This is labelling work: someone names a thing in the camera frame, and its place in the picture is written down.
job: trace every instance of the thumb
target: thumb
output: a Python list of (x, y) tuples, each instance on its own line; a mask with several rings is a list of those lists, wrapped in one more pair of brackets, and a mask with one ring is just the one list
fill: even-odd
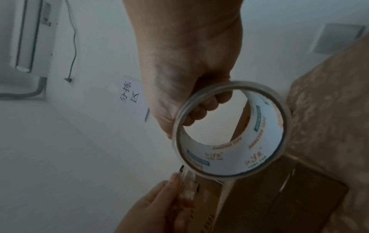
[(150, 205), (156, 212), (167, 212), (180, 190), (180, 178), (177, 173), (172, 174), (169, 182), (162, 188), (160, 193)]

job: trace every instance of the cardboard box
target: cardboard box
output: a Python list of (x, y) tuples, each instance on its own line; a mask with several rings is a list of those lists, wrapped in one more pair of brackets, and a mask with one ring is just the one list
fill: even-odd
[[(246, 104), (232, 138), (243, 132), (249, 116)], [(212, 232), (213, 226), (215, 233), (320, 232), (348, 192), (346, 185), (291, 152), (261, 172), (224, 186), (198, 176), (196, 183), (191, 233)]]

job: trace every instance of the paper sign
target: paper sign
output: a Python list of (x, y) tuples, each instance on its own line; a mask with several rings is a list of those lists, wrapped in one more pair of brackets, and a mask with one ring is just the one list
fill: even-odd
[(119, 99), (124, 111), (133, 114), (140, 121), (146, 121), (149, 106), (139, 80), (124, 76), (119, 91)]

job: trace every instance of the hand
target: hand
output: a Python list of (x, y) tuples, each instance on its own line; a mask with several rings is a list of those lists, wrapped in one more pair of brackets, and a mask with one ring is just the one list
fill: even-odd
[[(171, 138), (176, 115), (190, 95), (228, 82), (241, 49), (242, 0), (123, 0), (136, 34), (140, 69), (150, 112)], [(212, 96), (184, 125), (230, 100)]]
[(178, 174), (157, 184), (138, 200), (118, 225), (115, 233), (184, 233), (189, 213), (178, 206)]

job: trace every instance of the tape roll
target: tape roll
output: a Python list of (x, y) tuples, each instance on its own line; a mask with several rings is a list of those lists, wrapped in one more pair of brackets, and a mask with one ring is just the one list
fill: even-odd
[[(221, 145), (204, 145), (185, 131), (187, 115), (208, 97), (241, 90), (247, 97), (251, 115), (240, 136)], [(291, 113), (283, 98), (264, 85), (232, 81), (208, 86), (191, 96), (179, 111), (172, 145), (179, 159), (202, 177), (227, 180), (259, 172), (282, 155), (291, 133)]]

